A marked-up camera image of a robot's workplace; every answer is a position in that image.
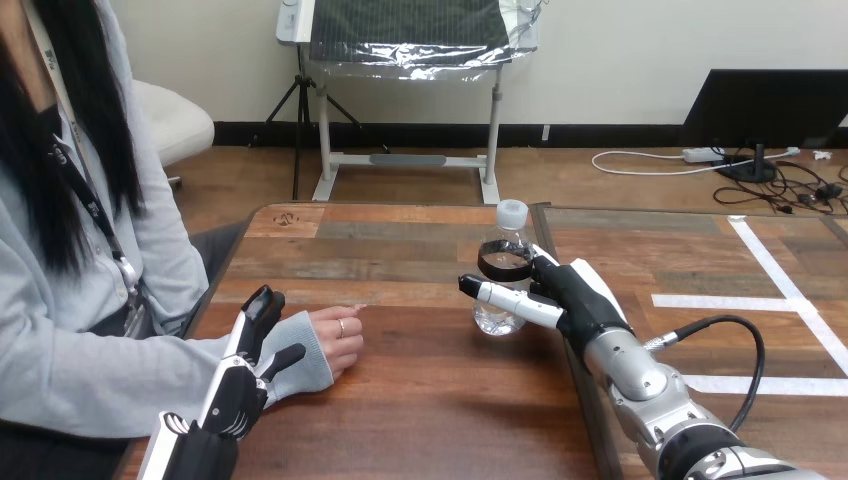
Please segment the person's hand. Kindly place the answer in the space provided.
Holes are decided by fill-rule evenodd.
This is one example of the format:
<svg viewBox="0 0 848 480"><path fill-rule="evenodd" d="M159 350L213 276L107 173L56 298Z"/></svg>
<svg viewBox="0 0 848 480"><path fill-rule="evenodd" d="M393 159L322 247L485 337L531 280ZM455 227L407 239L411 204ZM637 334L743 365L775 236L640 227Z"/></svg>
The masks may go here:
<svg viewBox="0 0 848 480"><path fill-rule="evenodd" d="M309 313L333 380L354 366L363 350L363 325L358 314L365 307L365 304L333 306Z"/></svg>

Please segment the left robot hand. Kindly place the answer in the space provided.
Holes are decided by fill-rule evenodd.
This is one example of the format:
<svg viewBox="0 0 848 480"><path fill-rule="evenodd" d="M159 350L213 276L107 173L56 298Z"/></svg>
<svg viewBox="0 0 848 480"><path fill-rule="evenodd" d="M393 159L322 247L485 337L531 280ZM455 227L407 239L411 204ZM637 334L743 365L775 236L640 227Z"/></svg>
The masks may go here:
<svg viewBox="0 0 848 480"><path fill-rule="evenodd" d="M229 479L238 443L258 421L268 386L306 355L295 343L259 361L262 344L281 319L283 293L264 285L241 307L200 413L188 421L174 412L158 416L138 473L140 479Z"/></svg>

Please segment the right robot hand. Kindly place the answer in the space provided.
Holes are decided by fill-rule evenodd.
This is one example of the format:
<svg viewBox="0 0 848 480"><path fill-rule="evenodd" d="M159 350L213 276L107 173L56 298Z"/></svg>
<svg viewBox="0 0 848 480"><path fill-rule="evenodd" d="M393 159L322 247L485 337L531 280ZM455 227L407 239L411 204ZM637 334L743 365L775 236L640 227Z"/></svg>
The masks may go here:
<svg viewBox="0 0 848 480"><path fill-rule="evenodd" d="M540 294L515 290L484 278L463 274L459 290L482 303L521 317L531 323L556 330L579 356L604 335L616 351L639 346L611 291L593 268L576 259L559 264L548 252L530 246L531 272L542 287Z"/></svg>

